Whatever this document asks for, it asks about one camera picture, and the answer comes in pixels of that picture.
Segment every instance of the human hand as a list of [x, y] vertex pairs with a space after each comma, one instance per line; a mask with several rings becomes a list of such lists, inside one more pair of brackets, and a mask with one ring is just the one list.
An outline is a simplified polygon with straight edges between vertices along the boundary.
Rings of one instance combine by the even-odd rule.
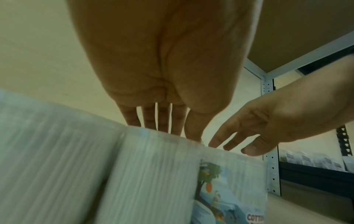
[[258, 136], [241, 150], [259, 156], [280, 142], [318, 135], [354, 120], [354, 56], [344, 57], [286, 87], [248, 102], [216, 132], [209, 143], [231, 150]]
[[[80, 41], [128, 125], [200, 141], [231, 101], [262, 0], [67, 0]], [[186, 118], [187, 107], [191, 110]]]

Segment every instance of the black shelf beam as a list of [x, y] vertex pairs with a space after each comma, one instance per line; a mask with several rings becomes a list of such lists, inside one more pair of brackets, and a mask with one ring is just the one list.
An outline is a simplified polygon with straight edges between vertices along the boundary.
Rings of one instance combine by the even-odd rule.
[[354, 199], [354, 174], [279, 162], [279, 177], [292, 183]]

